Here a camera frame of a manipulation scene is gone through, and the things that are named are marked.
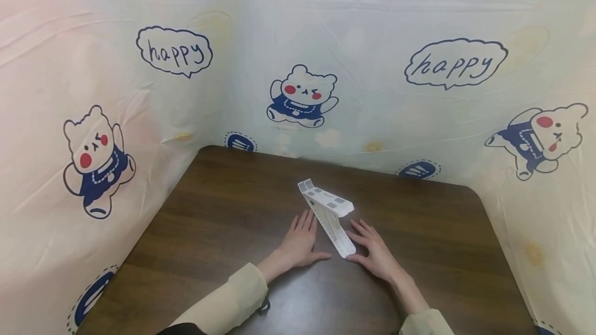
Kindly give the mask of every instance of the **cartoon bear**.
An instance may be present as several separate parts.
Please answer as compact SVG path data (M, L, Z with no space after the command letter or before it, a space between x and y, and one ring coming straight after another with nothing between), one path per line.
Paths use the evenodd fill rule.
M96 219L111 213L111 197L136 173L135 160L124 152L119 124L110 125L101 107L94 105L78 122L64 122L72 162L63 173L70 193L83 197L85 212Z
M533 108L515 116L505 130L486 140L485 146L504 147L515 157L517 178L526 181L534 171L552 173L558 158L582 143L579 122L588 114L582 103L554 110Z
M267 116L274 122L287 120L303 127L321 127L323 114L339 102L332 96L336 82L333 74L315 75L306 66L295 65L285 80L271 84L273 103L267 108Z

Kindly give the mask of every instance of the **sleeve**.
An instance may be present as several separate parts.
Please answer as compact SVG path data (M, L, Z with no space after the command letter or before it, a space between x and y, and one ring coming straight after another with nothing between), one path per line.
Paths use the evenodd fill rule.
M454 335L453 331L436 309L411 314L399 331L399 335Z
M263 273L248 263L228 283L204 297L178 317L171 326L192 323L207 335L224 335L248 319L267 295Z

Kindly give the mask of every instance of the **finger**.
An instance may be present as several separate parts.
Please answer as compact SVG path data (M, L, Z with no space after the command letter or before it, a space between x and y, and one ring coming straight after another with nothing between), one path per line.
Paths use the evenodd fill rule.
M364 229L368 230L369 233L373 233L373 228L372 226L366 224L366 221L360 219L360 225L364 226Z
M290 230L288 230L288 232L291 232L292 230L296 229L297 223L298 223L298 215L295 215L294 220L292 220L292 225L290 225Z
M312 210L308 211L308 215L306 215L306 220L304 221L304 226L306 228L306 230L310 229L310 224L312 223Z
M319 224L317 217L312 218L312 223L310 225L310 233L316 236L317 234L317 224Z
M368 269L368 259L364 256L362 256L361 254L349 254L348 256L346 256L346 260L347 261L352 261L352 262L357 262L358 264L362 265L363 267L365 267L366 269Z
M354 242L368 248L369 241L365 237L358 236L358 234L356 234L350 230L346 230L346 234L348 234L348 237L350 237L350 239L353 240Z
M356 221L353 221L353 220L350 220L350 222L352 222L353 228L356 229L357 232L360 233L361 236L371 237L371 233L368 230L364 229L363 226L361 226L360 224L358 224Z
M306 220L307 215L308 215L308 211L304 210L304 212L302 213L302 216L298 220L298 224L296 225L297 230L301 230L304 227L304 222Z
M374 234L376 234L377 237L381 238L381 234L379 234L379 232L377 232L377 230L374 228L374 226L371 226L372 231L374 232Z
M332 258L332 254L328 252L317 251L310 254L310 258L312 262L318 260L329 260Z

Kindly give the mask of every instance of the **brown table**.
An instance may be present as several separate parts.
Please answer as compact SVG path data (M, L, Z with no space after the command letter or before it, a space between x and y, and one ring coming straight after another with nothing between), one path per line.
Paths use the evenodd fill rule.
M306 208L297 183L307 178L354 203L349 217L375 226L455 334L536 333L472 190L211 146L199 152L79 335L167 327L279 244ZM341 220L346 229L349 217ZM317 233L315 248L333 259L274 281L271 309L232 334L389 334L404 320L387 287L341 259L322 228Z

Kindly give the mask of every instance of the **bear ear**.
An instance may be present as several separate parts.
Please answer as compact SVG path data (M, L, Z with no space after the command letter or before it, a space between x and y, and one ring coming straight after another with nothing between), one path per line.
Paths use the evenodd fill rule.
M72 138L72 133L73 133L73 129L75 128L75 123L71 120L67 120L66 122L64 122L64 135L66 136L66 138L70 141L70 139Z
M588 114L587 105L582 103L570 104L567 108L577 119L584 118Z
M337 77L334 76L333 74L329 74L323 77L325 79L326 82L335 84L337 82Z
M308 71L306 69L306 66L304 66L302 64L298 64L292 68L292 74L294 74L294 73L306 74L307 72Z
M91 110L89 111L89 116L99 116L102 115L103 111L101 111L101 106L93 105Z

